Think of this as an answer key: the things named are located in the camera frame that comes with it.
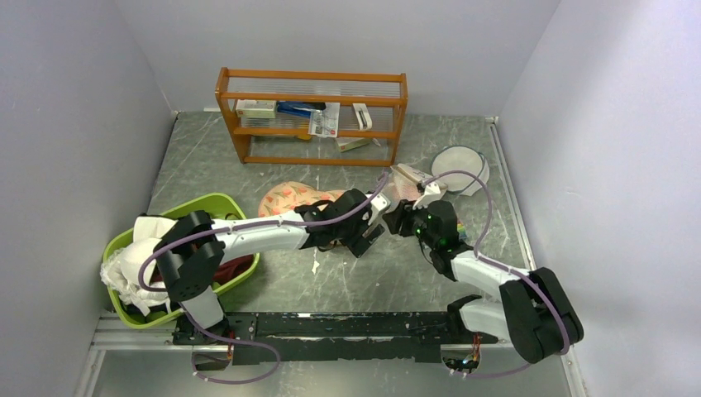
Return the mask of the floral pink laundry bag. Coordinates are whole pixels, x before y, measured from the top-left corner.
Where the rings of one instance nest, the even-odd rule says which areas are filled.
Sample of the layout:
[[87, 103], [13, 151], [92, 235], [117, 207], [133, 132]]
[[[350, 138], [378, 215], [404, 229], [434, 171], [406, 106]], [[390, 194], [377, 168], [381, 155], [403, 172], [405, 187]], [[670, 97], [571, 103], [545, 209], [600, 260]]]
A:
[[343, 195], [343, 189], [320, 190], [300, 182], [288, 181], [274, 186], [260, 200], [259, 217], [276, 216], [302, 205], [317, 201], [335, 201]]

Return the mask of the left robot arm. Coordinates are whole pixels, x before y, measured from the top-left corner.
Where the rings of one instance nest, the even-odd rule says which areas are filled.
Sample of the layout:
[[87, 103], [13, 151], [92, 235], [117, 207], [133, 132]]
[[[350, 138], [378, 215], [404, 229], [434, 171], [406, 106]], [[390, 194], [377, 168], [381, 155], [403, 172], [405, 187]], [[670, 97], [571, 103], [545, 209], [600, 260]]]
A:
[[344, 192], [279, 215], [216, 220], [196, 211], [178, 220], [155, 245], [139, 271], [155, 265], [163, 292], [178, 304], [207, 343], [224, 340], [229, 321], [211, 283], [221, 264], [266, 251], [323, 248], [335, 242], [362, 256], [382, 234], [379, 217], [390, 206], [380, 192]]

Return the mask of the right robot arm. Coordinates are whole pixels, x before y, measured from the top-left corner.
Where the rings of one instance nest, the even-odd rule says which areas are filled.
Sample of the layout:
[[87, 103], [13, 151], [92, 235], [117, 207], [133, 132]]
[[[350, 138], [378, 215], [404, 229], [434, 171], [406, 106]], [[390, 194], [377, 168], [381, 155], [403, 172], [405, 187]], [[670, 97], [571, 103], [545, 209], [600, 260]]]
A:
[[477, 332], [512, 344], [530, 364], [561, 354], [584, 338], [584, 327], [556, 274], [547, 268], [519, 270], [476, 253], [460, 236], [451, 203], [414, 208], [403, 200], [383, 216], [389, 232], [415, 237], [447, 279], [482, 291], [450, 304], [446, 332], [467, 342]]

